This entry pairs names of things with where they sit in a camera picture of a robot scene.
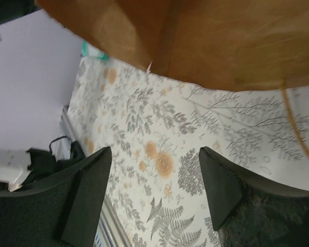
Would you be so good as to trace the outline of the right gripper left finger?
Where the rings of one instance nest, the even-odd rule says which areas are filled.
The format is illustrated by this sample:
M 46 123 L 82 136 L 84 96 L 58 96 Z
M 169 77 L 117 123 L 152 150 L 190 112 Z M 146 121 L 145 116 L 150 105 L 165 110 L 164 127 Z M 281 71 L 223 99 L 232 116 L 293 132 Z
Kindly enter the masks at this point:
M 93 246 L 111 163 L 104 147 L 30 185 L 0 191 L 0 246 Z

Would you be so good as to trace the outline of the red brown paper bag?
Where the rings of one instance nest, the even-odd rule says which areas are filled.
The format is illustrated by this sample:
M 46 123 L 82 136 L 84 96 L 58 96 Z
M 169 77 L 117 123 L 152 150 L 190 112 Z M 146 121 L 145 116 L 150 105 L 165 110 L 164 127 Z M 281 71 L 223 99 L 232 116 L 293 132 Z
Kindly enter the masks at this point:
M 309 86 L 309 1 L 37 1 L 108 56 L 207 89 Z

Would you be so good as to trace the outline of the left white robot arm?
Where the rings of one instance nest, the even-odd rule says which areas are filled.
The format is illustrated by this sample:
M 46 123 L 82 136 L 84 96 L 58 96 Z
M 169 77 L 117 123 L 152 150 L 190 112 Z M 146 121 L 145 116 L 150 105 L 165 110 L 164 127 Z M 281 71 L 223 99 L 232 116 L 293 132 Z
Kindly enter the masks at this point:
M 15 191 L 56 171 L 56 158 L 49 151 L 0 149 L 0 191 Z

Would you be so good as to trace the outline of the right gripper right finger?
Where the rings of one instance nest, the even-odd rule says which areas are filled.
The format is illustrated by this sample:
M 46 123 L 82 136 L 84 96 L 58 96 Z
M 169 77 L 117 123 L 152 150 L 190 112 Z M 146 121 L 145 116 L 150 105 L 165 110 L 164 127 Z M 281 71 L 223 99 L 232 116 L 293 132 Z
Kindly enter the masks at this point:
M 199 151 L 212 227 L 222 246 L 309 246 L 309 191 Z

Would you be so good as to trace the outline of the teal red snack packet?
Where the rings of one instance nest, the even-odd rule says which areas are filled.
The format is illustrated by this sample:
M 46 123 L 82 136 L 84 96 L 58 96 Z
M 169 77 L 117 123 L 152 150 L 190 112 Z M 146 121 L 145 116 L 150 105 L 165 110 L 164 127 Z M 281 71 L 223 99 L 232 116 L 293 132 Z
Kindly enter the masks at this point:
M 106 61 L 109 58 L 107 54 L 105 54 L 103 51 L 99 50 L 98 48 L 92 46 L 87 41 L 83 41 L 82 43 L 81 54 L 84 57 L 93 57 L 93 58 L 100 59 L 103 61 Z

